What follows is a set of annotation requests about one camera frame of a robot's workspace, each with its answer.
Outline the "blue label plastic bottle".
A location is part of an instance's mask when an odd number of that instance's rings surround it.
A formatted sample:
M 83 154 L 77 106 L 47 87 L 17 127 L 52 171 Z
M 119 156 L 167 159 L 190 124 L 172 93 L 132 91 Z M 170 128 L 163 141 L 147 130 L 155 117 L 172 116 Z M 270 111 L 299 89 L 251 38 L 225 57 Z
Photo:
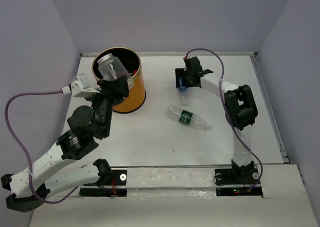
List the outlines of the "blue label plastic bottle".
M 191 104 L 191 95 L 188 88 L 177 88 L 178 100 L 181 106 L 189 106 Z

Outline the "orange bin with gold rim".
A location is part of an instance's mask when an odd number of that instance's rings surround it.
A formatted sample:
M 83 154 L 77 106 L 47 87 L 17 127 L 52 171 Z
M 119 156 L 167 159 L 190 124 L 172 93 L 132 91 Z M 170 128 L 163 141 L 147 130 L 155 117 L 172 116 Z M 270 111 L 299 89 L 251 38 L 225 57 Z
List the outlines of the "orange bin with gold rim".
M 121 104 L 113 107 L 113 111 L 118 114 L 129 114 L 138 110 L 146 100 L 146 89 L 143 79 L 142 63 L 139 55 L 133 50 L 125 47 L 113 47 L 99 53 L 92 62 L 92 73 L 96 80 L 102 78 L 98 70 L 98 60 L 107 54 L 117 57 L 125 69 L 131 75 L 134 85 L 129 90 L 129 96 Z

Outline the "clear jar with metal lid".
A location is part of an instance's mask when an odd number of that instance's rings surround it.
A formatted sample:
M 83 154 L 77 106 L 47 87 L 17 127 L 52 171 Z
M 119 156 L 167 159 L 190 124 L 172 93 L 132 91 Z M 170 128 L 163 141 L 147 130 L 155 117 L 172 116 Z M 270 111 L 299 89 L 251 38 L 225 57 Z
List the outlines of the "clear jar with metal lid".
M 123 76 L 126 76 L 128 80 L 131 78 L 122 62 L 111 53 L 98 59 L 97 63 L 98 70 L 106 81 L 115 81 Z

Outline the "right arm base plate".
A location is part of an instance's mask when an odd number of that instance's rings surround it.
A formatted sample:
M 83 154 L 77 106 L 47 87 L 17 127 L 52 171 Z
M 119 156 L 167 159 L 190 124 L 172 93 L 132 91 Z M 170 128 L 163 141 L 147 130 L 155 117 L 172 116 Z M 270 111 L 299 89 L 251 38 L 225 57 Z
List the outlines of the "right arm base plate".
M 242 196 L 263 196 L 261 183 L 257 182 L 258 170 L 245 174 L 237 179 L 232 175 L 231 168 L 218 168 L 214 170 L 213 182 L 216 185 L 217 197 L 242 197 Z

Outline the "green label plastic bottle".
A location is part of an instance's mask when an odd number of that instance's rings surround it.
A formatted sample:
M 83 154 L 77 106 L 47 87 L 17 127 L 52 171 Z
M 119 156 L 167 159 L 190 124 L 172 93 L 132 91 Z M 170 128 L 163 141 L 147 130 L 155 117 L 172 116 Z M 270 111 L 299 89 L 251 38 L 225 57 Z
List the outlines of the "green label plastic bottle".
M 167 108 L 166 114 L 171 120 L 195 130 L 206 131 L 211 128 L 209 122 L 201 116 L 175 105 L 170 105 Z

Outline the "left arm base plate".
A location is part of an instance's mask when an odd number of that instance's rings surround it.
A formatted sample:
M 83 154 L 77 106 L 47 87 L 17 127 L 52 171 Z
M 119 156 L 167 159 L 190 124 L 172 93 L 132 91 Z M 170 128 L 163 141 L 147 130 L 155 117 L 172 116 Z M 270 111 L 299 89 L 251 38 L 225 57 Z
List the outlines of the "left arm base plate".
M 81 197 L 126 197 L 127 196 L 127 173 L 126 168 L 113 168 L 113 176 L 97 183 L 82 185 L 79 190 Z

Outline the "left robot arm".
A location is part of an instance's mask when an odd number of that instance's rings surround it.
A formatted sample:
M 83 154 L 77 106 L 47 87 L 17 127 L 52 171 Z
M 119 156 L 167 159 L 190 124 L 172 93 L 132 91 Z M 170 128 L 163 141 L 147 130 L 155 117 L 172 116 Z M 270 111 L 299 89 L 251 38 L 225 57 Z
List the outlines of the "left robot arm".
M 91 88 L 86 79 L 76 76 L 72 83 L 62 87 L 60 93 L 83 98 L 90 105 L 77 107 L 67 119 L 69 130 L 62 134 L 52 147 L 38 160 L 29 161 L 26 169 L 1 177 L 2 187 L 11 194 L 6 198 L 8 209 L 26 213 L 43 204 L 50 204 L 52 197 L 67 191 L 72 194 L 77 187 L 94 185 L 106 190 L 110 197 L 123 196 L 127 182 L 125 169 L 112 169 L 105 159 L 65 172 L 71 165 L 98 147 L 98 140 L 110 135 L 113 107 L 129 95 L 125 77 L 113 81 L 101 79 L 98 88 Z

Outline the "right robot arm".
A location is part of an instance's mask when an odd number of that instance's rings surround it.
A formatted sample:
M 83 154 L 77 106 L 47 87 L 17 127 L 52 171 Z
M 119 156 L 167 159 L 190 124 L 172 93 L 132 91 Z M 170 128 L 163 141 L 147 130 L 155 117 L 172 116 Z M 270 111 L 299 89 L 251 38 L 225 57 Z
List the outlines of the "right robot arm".
M 199 87 L 220 98 L 225 118 L 233 132 L 233 156 L 231 168 L 219 170 L 221 180 L 242 183 L 258 171 L 253 159 L 259 158 L 251 148 L 252 126 L 258 116 L 258 108 L 249 85 L 236 85 L 224 80 L 225 65 L 221 64 L 221 74 L 217 76 L 210 69 L 203 69 L 198 57 L 187 54 L 183 58 L 185 67 L 175 69 L 176 86 Z

